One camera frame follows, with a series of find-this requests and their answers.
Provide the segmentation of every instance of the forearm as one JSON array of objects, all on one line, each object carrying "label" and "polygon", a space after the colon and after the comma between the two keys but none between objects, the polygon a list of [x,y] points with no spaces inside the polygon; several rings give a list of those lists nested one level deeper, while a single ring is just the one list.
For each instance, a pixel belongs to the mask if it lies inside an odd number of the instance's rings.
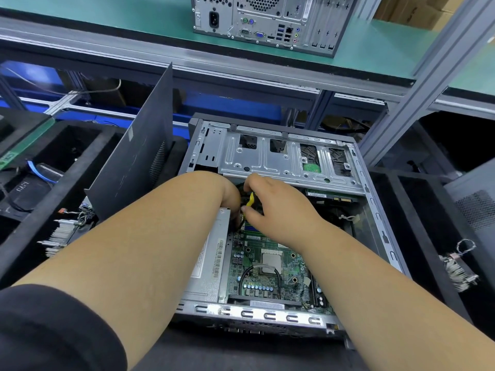
[{"label": "forearm", "polygon": [[229,185],[207,172],[176,177],[17,284],[55,287],[85,303],[117,333],[132,368],[174,314],[220,205],[238,211]]},{"label": "forearm", "polygon": [[303,257],[370,369],[492,368],[488,337],[348,234],[323,229]]}]

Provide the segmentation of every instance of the cardboard box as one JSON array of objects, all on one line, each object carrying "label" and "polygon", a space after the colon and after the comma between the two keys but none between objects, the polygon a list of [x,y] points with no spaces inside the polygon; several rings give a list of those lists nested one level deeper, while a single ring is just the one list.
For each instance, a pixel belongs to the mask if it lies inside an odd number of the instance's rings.
[{"label": "cardboard box", "polygon": [[373,18],[389,21],[398,2],[399,0],[382,0]]},{"label": "cardboard box", "polygon": [[438,17],[439,12],[426,0],[399,0],[390,21],[430,30]]},{"label": "cardboard box", "polygon": [[462,1],[464,0],[428,0],[428,5],[440,11],[455,13]]},{"label": "cardboard box", "polygon": [[439,12],[438,17],[432,24],[430,30],[433,31],[442,31],[442,29],[445,27],[447,22],[450,20],[450,18],[453,16],[453,13],[449,12]]}]

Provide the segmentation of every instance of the green circuit board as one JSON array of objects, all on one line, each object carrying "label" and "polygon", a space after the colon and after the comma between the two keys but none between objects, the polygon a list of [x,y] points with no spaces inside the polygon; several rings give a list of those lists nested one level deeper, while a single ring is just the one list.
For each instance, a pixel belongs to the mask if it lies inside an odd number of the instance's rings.
[{"label": "green circuit board", "polygon": [[238,232],[234,233],[227,293],[238,295],[238,279],[243,272],[252,266],[252,263],[272,265],[267,263],[267,260],[270,262],[276,260],[277,270],[281,268],[279,271],[282,278],[280,292],[278,278],[273,271],[270,272],[266,268],[264,270],[253,268],[242,281],[241,295],[300,302],[302,306],[292,309],[319,314],[335,314],[302,257],[266,237],[247,222]]}]

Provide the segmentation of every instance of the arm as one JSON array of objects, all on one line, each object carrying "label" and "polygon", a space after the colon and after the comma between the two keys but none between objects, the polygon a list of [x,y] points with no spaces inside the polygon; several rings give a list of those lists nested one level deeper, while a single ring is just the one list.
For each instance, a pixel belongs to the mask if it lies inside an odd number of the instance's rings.
[{"label": "arm", "polygon": [[51,286],[96,312],[119,337],[131,369],[172,318],[220,207],[238,189],[219,174],[178,176],[47,260],[15,285]]},{"label": "arm", "polygon": [[371,370],[493,369],[490,338],[323,220],[299,191],[254,174],[244,186],[250,189],[264,216],[243,207],[247,220],[304,257]]}]

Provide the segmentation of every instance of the black sleeve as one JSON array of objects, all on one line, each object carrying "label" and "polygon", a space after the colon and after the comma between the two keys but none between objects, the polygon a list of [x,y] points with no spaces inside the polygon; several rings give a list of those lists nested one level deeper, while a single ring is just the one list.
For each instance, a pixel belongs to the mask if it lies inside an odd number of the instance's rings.
[{"label": "black sleeve", "polygon": [[127,370],[119,338],[95,312],[43,285],[0,291],[2,370]]}]

